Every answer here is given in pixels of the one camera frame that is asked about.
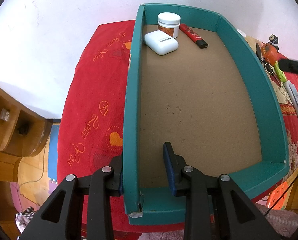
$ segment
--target silver screw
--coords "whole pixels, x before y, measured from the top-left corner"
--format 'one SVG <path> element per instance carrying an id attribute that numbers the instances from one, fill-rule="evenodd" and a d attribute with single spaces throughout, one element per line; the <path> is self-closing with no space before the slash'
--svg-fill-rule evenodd
<path id="1" fill-rule="evenodd" d="M 72 181 L 72 180 L 74 180 L 74 175 L 73 175 L 73 174 L 69 174 L 69 175 L 67 175 L 66 180 L 67 180 L 67 181 Z"/>
<path id="2" fill-rule="evenodd" d="M 105 166 L 102 168 L 103 172 L 110 172 L 111 171 L 111 167 L 110 166 Z"/>
<path id="3" fill-rule="evenodd" d="M 221 179 L 222 181 L 228 181 L 228 180 L 230 180 L 230 177 L 229 177 L 227 174 L 222 174 L 222 175 L 220 176 L 220 179 Z"/>
<path id="4" fill-rule="evenodd" d="M 193 171 L 193 167 L 191 167 L 191 166 L 185 166 L 184 167 L 184 170 L 185 170 L 185 172 L 191 172 L 191 171 Z"/>

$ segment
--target white bottle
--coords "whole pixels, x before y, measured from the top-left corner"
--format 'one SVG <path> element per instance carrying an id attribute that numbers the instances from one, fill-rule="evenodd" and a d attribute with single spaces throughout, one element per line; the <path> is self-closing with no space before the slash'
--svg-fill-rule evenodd
<path id="1" fill-rule="evenodd" d="M 179 33 L 180 19 L 180 16 L 175 13 L 160 13 L 158 14 L 158 30 L 176 38 Z"/>

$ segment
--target wall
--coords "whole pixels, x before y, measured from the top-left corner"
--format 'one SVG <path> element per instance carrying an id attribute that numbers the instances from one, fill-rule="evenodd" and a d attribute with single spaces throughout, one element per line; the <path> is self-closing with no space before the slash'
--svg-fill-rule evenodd
<path id="1" fill-rule="evenodd" d="M 298 59 L 294 0 L 5 0 L 0 7 L 0 86 L 38 114 L 61 117 L 74 68 L 97 26 L 134 19 L 141 3 L 217 11 L 262 41 L 275 34 L 279 51 Z"/>

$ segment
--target red tablecloth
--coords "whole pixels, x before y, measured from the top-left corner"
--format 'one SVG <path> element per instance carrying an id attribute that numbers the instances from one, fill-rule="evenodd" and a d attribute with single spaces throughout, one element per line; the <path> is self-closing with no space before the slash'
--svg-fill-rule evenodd
<path id="1" fill-rule="evenodd" d="M 134 23 L 124 21 L 100 25 L 81 55 L 59 130 L 59 182 L 70 173 L 78 177 L 90 175 L 122 152 L 124 101 Z M 286 75 L 298 89 L 298 76 Z M 281 104 L 281 109 L 289 135 L 293 171 L 298 165 L 298 119 L 291 103 Z M 114 230 L 163 232 L 183 229 L 183 224 L 129 225 L 123 197 L 111 198 L 111 207 Z M 84 208 L 82 222 L 86 223 L 86 220 Z"/>

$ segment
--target red tube with black cap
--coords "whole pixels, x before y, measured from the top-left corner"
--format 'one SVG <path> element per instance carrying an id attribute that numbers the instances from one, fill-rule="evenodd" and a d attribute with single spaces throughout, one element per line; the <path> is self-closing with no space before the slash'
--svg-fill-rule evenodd
<path id="1" fill-rule="evenodd" d="M 197 33 L 195 33 L 192 29 L 190 29 L 184 23 L 181 23 L 179 29 L 182 30 L 200 49 L 204 49 L 208 47 L 208 43 L 204 41 Z"/>

